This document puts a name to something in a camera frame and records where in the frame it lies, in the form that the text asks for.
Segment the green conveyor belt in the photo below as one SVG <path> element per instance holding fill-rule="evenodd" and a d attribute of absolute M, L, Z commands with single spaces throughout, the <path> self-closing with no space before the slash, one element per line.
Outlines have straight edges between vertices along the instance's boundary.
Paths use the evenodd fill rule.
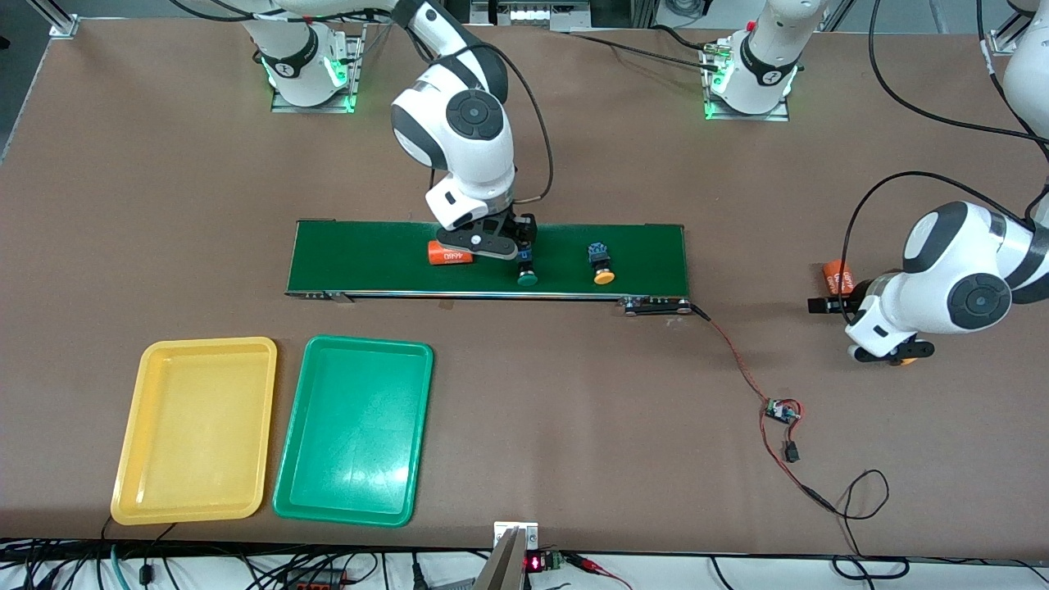
<path fill-rule="evenodd" d="M 476 256 L 472 264 L 430 265 L 427 243 L 436 231 L 432 223 L 300 220 L 286 295 L 517 300 L 690 296 L 681 225 L 540 225 L 533 247 L 537 283 L 531 287 L 517 285 L 514 261 Z M 591 243 L 607 245 L 613 283 L 593 283 Z"/>

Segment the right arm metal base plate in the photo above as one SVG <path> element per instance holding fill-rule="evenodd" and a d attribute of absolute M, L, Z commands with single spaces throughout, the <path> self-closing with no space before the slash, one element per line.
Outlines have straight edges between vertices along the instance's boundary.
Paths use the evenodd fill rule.
<path fill-rule="evenodd" d="M 299 77 L 281 79 L 265 65 L 273 112 L 354 113 L 370 27 L 331 29 Z"/>

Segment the green plastic tray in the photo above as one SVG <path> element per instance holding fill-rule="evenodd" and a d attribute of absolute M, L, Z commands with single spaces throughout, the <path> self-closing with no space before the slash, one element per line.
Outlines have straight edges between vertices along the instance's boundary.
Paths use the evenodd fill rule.
<path fill-rule="evenodd" d="M 274 512 L 341 525 L 408 524 L 433 372 L 434 350 L 426 343 L 312 338 L 293 397 Z"/>

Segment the small metal bracket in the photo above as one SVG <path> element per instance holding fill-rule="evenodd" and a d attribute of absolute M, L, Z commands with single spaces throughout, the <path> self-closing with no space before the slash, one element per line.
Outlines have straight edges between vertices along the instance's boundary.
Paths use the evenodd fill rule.
<path fill-rule="evenodd" d="M 539 550 L 538 524 L 528 520 L 496 520 L 493 524 L 493 548 L 505 538 L 507 533 L 513 535 L 516 541 L 524 542 L 524 549 L 528 551 Z"/>

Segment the red clip lead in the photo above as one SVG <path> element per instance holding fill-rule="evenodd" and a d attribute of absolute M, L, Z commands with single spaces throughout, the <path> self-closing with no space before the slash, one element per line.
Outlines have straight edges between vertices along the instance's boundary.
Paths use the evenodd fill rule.
<path fill-rule="evenodd" d="M 583 572 L 585 572 L 585 574 L 596 575 L 599 576 L 599 578 L 604 578 L 604 580 L 615 580 L 615 582 L 617 583 L 622 583 L 622 585 L 625 586 L 627 590 L 634 590 L 630 583 L 627 583 L 626 580 L 620 578 L 620 576 L 612 574 L 611 571 L 597 564 L 596 561 L 583 557 L 581 556 L 581 554 L 573 552 L 562 552 L 561 555 L 563 560 L 565 560 L 565 563 L 568 563 L 570 566 L 582 570 Z"/>

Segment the yellow plastic tray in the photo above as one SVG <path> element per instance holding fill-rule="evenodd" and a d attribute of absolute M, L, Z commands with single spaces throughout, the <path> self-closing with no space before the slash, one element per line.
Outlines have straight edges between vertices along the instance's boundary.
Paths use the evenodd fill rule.
<path fill-rule="evenodd" d="M 140 526 L 254 515 L 265 496 L 277 360 L 266 337 L 146 347 L 121 444 L 112 519 Z"/>

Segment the black conveyor motor drive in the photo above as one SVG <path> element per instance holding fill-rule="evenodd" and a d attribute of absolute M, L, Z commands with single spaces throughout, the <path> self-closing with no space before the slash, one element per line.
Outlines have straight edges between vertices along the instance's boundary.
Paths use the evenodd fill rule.
<path fill-rule="evenodd" d="M 623 297 L 619 300 L 626 316 L 690 315 L 693 305 L 688 299 L 675 297 Z"/>

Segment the grey metal pole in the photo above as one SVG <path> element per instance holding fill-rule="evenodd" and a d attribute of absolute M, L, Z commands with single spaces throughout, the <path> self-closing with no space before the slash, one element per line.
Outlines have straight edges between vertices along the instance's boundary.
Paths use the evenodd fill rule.
<path fill-rule="evenodd" d="M 524 589 L 524 542 L 516 541 L 512 534 L 493 548 L 484 563 L 470 590 L 522 590 Z"/>

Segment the lit control box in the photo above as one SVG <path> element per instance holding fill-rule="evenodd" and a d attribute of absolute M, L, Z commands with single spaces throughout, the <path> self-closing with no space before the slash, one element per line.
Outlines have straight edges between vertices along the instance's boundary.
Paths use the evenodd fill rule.
<path fill-rule="evenodd" d="M 587 30 L 593 19 L 588 0 L 470 0 L 468 23 L 575 31 Z"/>

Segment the orange cylinder white print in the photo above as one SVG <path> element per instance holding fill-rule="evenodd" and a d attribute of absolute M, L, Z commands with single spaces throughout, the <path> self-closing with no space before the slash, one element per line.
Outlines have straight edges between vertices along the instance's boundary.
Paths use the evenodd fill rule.
<path fill-rule="evenodd" d="M 823 264 L 825 287 L 832 297 L 851 295 L 856 287 L 850 266 L 843 259 Z"/>
<path fill-rule="evenodd" d="M 450 266 L 472 264 L 475 257 L 471 252 L 450 249 L 438 240 L 427 243 L 427 261 L 431 266 Z"/>

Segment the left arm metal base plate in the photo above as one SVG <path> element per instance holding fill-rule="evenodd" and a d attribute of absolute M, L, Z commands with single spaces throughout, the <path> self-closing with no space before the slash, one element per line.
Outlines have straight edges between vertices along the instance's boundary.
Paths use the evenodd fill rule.
<path fill-rule="evenodd" d="M 798 73 L 798 64 L 750 70 L 741 60 L 738 43 L 730 37 L 708 43 L 698 52 L 703 65 L 704 112 L 708 120 L 772 120 L 787 122 L 787 96 Z"/>

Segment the black power strip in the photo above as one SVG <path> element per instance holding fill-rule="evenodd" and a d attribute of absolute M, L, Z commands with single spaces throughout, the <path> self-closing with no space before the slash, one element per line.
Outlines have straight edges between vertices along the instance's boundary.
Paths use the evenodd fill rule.
<path fill-rule="evenodd" d="M 292 568 L 282 583 L 284 590 L 343 590 L 349 580 L 341 569 Z"/>

